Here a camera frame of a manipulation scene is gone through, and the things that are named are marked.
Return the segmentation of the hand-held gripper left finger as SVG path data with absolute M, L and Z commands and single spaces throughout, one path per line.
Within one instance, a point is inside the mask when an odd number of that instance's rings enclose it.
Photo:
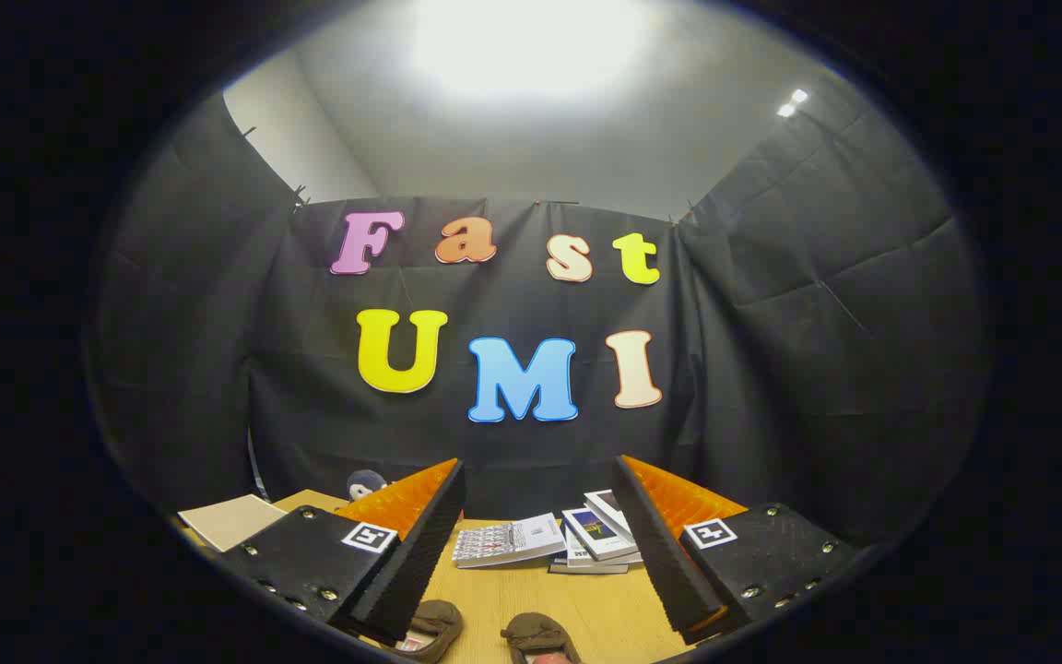
M 216 560 L 309 622 L 394 646 L 465 501 L 465 466 L 450 458 L 335 512 L 301 504 Z

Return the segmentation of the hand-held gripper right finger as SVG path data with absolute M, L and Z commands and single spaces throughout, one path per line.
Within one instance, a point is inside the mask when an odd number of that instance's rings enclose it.
M 612 492 L 687 646 L 791 612 L 859 554 L 788 505 L 746 507 L 631 456 Z

